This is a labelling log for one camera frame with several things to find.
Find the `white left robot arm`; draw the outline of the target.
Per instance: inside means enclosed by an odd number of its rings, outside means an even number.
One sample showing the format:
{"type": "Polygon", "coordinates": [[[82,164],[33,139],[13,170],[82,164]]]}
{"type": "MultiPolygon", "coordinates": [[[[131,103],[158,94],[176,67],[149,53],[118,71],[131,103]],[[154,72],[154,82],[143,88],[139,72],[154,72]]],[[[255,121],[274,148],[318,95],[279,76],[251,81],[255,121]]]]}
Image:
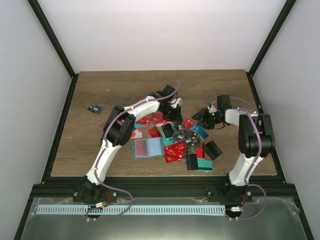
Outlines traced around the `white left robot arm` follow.
{"type": "Polygon", "coordinates": [[[117,105],[112,109],[103,127],[97,157],[82,182],[89,201],[97,202],[101,198],[106,173],[120,148],[130,140],[138,120],[156,112],[161,112],[169,122],[182,120],[180,103],[173,100],[177,94],[177,87],[166,85],[163,90],[152,92],[132,105],[117,105]]]}

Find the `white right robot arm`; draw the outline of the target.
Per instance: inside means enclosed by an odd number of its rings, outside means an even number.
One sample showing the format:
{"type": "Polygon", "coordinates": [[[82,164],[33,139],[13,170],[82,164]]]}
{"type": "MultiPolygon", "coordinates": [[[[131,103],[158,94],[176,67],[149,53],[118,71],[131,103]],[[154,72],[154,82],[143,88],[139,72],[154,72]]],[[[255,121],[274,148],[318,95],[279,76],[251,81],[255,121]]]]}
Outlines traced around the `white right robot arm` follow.
{"type": "Polygon", "coordinates": [[[235,166],[227,174],[221,193],[225,200],[232,202],[245,193],[255,168],[275,149],[276,142],[269,114],[232,107],[229,95],[217,96],[216,104],[208,103],[192,119],[206,130],[212,130],[217,124],[238,127],[240,154],[235,166]]]}

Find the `blue leather card holder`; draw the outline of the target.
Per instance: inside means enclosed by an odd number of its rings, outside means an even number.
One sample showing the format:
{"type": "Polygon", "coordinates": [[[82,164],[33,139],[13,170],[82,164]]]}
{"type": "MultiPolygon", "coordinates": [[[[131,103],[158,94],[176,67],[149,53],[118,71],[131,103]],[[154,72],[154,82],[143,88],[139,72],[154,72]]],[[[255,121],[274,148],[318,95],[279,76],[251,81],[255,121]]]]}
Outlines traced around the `blue leather card holder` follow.
{"type": "Polygon", "coordinates": [[[156,138],[148,138],[148,139],[134,139],[132,143],[132,153],[133,158],[138,159],[145,159],[145,158],[152,158],[152,157],[159,157],[165,155],[165,146],[163,143],[162,137],[156,137],[156,138]],[[135,154],[135,141],[136,140],[146,140],[146,147],[147,147],[147,155],[144,157],[136,157],[135,154]]]}

